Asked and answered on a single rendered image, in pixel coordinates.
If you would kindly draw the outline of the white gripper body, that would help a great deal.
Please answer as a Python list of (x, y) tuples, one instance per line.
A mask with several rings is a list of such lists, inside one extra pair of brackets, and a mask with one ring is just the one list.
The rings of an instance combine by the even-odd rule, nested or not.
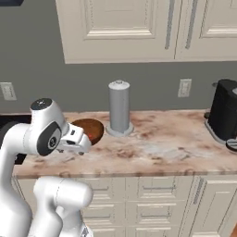
[(59, 151), (74, 153), (88, 153), (91, 149), (91, 141), (86, 134), (63, 136), (57, 146)]

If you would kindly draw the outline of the brown wooden bowl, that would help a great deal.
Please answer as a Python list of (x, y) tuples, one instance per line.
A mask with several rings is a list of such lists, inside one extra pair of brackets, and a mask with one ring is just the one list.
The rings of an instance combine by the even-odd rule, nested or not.
[(73, 125), (83, 128), (92, 145), (98, 143), (104, 135), (104, 125), (94, 118), (81, 118), (72, 122)]

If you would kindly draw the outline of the cream drawer front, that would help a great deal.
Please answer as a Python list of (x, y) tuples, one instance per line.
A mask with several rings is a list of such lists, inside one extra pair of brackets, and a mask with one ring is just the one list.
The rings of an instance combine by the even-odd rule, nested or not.
[(178, 237), (178, 227), (128, 227), (126, 237)]
[(130, 225), (181, 225), (185, 201), (127, 202)]
[[(92, 203), (82, 211), (84, 222), (88, 225), (117, 225), (122, 226), (125, 221), (125, 204), (116, 203)], [(86, 216), (99, 216), (101, 219), (86, 219)]]
[(125, 229), (122, 227), (114, 228), (92, 228), (94, 237), (125, 237)]
[(94, 202), (123, 202), (125, 199), (124, 178), (75, 178), (89, 184), (94, 191)]
[(131, 201), (186, 200), (193, 177), (132, 177), (126, 179), (126, 193)]

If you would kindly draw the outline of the grey paper towel holder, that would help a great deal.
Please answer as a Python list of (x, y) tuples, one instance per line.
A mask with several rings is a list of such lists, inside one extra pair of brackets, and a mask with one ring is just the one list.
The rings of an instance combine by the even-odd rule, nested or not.
[(128, 136), (133, 132), (130, 120), (130, 84), (123, 80), (112, 81), (109, 90), (108, 134), (115, 137)]

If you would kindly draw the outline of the black hob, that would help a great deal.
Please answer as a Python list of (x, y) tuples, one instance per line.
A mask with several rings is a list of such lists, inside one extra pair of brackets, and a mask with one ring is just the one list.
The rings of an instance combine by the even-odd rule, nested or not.
[(0, 147), (9, 128), (18, 123), (31, 123), (31, 115), (0, 115)]

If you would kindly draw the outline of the cream base cupboard door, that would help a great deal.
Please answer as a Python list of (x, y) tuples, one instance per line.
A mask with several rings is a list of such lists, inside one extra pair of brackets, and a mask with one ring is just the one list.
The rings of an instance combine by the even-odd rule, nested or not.
[[(204, 179), (193, 204), (200, 178)], [(179, 237), (231, 237), (237, 224), (237, 175), (197, 176), (182, 219)]]

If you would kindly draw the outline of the black coffee machine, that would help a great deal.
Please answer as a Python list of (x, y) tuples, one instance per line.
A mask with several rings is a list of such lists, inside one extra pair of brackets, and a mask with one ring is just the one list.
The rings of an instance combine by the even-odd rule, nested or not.
[(217, 142), (237, 153), (237, 81), (218, 81), (205, 125)]

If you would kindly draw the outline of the dark extractor hood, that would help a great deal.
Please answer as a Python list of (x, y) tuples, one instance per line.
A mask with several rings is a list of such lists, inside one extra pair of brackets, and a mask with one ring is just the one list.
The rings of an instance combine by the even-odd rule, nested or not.
[(24, 0), (0, 0), (0, 6), (21, 6)]

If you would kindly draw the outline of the white wall socket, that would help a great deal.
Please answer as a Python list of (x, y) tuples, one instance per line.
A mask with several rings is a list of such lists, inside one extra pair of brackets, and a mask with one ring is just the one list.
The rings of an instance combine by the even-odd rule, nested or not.
[(17, 100), (14, 87), (11, 82), (0, 82), (0, 87), (2, 89), (3, 96), (7, 101)]
[(191, 86), (192, 86), (191, 79), (181, 79), (178, 90), (178, 97), (188, 97), (190, 95)]

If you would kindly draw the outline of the cream wall cupboard door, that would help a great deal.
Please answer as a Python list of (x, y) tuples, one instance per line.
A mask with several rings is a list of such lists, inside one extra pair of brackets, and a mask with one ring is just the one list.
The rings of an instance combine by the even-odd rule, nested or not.
[(175, 57), (181, 0), (165, 49), (169, 0), (56, 0), (67, 64), (169, 62)]
[(191, 46), (185, 49), (192, 1), (181, 1), (175, 59), (237, 61), (237, 0), (198, 0)]

